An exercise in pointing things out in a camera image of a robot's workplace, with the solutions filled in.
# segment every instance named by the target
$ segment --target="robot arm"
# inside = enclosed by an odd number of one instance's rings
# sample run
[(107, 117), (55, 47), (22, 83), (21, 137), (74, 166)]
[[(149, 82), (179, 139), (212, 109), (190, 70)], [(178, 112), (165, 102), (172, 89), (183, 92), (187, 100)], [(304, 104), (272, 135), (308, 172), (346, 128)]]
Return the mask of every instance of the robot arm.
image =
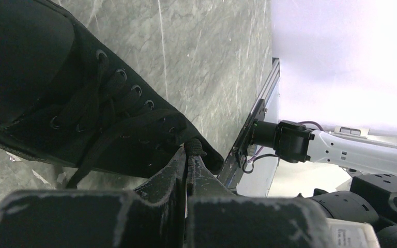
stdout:
[(383, 146), (313, 131), (307, 155), (311, 162), (331, 163), (371, 174), (397, 175), (397, 147)]
[(313, 130), (291, 121), (258, 121), (252, 143), (273, 148), (291, 163), (330, 163), (371, 174), (397, 175), (396, 145)]

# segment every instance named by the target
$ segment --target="label sticker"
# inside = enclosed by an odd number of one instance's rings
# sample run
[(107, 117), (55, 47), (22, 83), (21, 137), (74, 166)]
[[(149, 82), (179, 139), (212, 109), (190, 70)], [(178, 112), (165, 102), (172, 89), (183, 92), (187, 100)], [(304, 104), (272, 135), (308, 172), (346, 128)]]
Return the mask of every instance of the label sticker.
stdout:
[(331, 231), (337, 247), (368, 248), (364, 231), (359, 227), (333, 225)]

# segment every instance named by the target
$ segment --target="black sneaker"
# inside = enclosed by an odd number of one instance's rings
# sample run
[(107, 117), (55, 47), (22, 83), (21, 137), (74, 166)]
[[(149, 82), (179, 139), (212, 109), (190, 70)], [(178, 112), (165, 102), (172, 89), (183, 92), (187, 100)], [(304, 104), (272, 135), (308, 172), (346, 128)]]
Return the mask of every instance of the black sneaker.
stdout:
[(198, 138), (217, 174), (223, 158), (177, 109), (48, 0), (0, 0), (0, 148), (28, 160), (150, 177)]

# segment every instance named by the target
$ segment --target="black shoelace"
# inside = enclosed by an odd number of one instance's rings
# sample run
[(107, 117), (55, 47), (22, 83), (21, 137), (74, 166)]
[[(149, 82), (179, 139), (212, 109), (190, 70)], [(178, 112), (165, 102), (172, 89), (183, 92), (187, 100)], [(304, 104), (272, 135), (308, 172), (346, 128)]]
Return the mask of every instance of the black shoelace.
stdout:
[[(78, 132), (100, 127), (97, 141), (80, 160), (77, 171), (66, 185), (67, 189), (77, 188), (77, 184), (91, 171), (101, 154), (117, 138), (128, 136), (133, 130), (141, 129), (159, 119), (180, 114), (178, 111), (154, 110), (155, 105), (151, 100), (136, 106), (142, 95), (142, 89), (138, 85), (130, 87), (123, 69), (118, 69), (106, 83), (101, 85), (102, 77), (109, 67), (109, 59), (101, 50), (97, 51), (96, 59), (98, 60), (96, 77), (85, 80), (86, 85), (72, 96), (60, 114), (50, 123), (54, 129), (75, 125)], [(153, 130), (150, 133), (154, 134), (154, 132), (161, 133), (160, 130)], [(175, 134), (169, 131), (166, 135), (173, 137)]]

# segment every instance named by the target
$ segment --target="metal eyelet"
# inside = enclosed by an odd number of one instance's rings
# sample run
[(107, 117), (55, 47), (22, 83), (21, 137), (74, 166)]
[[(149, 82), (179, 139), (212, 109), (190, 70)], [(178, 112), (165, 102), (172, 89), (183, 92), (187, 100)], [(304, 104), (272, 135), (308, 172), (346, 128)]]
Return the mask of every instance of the metal eyelet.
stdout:
[(142, 89), (139, 85), (135, 84), (131, 87), (131, 90), (136, 90), (136, 92), (138, 93), (139, 96), (142, 95)]
[(82, 133), (82, 132), (86, 131), (87, 129), (80, 129), (80, 124), (77, 124), (77, 126), (75, 127), (75, 130), (79, 133)]
[(124, 69), (118, 69), (118, 70), (116, 70), (116, 73), (119, 73), (121, 76), (124, 77), (125, 80), (127, 80), (127, 74)]
[(104, 55), (106, 58), (107, 58), (107, 54), (103, 51), (103, 50), (100, 50), (100, 49), (98, 49), (96, 52), (95, 52), (95, 56), (97, 57), (97, 60), (100, 60), (100, 55)]
[(60, 128), (60, 125), (57, 125), (57, 124), (54, 123), (56, 118), (57, 118), (57, 116), (54, 116), (49, 122), (49, 126), (51, 128), (53, 128), (53, 129), (59, 129)]
[(151, 100), (147, 100), (144, 105), (147, 105), (150, 107), (151, 110), (153, 110), (155, 108), (155, 103)]

